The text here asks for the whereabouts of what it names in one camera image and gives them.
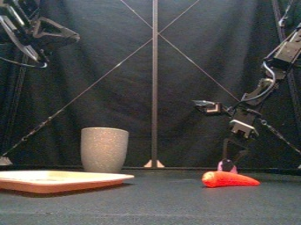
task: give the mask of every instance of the tray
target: tray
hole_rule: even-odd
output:
[[[57,193],[120,185],[133,175],[74,171],[0,171],[0,189]]]

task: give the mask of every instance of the black backdrop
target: black backdrop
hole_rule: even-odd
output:
[[[54,53],[47,69],[25,72],[2,62],[3,152],[101,81],[18,147],[10,155],[15,164],[81,165],[85,127],[130,131],[126,166],[141,167],[152,159],[152,4],[42,1],[42,16],[75,30],[82,40]],[[229,136],[229,119],[205,117],[192,100],[235,105],[236,98],[256,89],[263,59],[279,44],[272,2],[160,0],[160,31],[158,158],[168,167],[213,167]],[[263,113],[299,146],[287,82]],[[296,168],[300,155],[263,126],[257,130],[260,138],[239,166]]]

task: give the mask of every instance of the gray cup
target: gray cup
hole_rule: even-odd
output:
[[[109,127],[82,130],[82,163],[87,172],[120,173],[126,160],[129,132]]]

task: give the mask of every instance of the metal pole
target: metal pole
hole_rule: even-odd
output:
[[[153,0],[152,167],[158,167],[158,0]]]

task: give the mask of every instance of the diagonal wire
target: diagonal wire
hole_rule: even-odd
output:
[[[145,22],[145,24],[153,29],[153,26],[148,23],[148,21],[144,19],[144,17],[138,14],[138,12],[126,4],[124,0],[121,0],[122,3],[128,6],[128,8],[132,10],[132,12],[138,16],[138,18]],[[164,38],[164,40],[174,47],[174,49],[182,54],[182,56],[192,62],[192,64],[200,69],[200,71],[211,78],[211,80],[217,84],[217,86],[237,100],[239,98],[235,96],[235,94],[225,88],[225,86],[219,82],[219,80],[209,74],[209,72],[186,56],[186,54],[177,48],[177,46],[162,36],[162,32],[176,23],[176,21],[184,16],[184,14],[197,5],[200,2],[196,1],[196,3],[172,20],[172,22],[164,27],[164,29],[160,31],[158,35]]]
[[[138,47],[138,49],[113,67],[113,69],[86,88],[85,91],[82,91],[82,93],[63,106],[63,108],[61,110],[58,110],[58,112],[50,116],[47,118],[47,120],[45,122],[42,122],[35,128],[34,130],[29,133],[29,135],[26,135],[22,140],[14,145],[14,147],[6,151],[6,153],[3,155],[0,155],[0,158],[7,156],[14,150],[15,148],[23,143],[27,142],[27,139],[53,121],[53,119],[63,112],[63,110],[78,100],[78,98],[82,97],[82,95],[103,80],[105,77],[107,77],[114,70],[117,70],[117,68],[121,67],[121,65],[141,51],[142,48],[145,48],[145,46],[152,42],[153,39],[149,39],[144,45],[141,45]]]

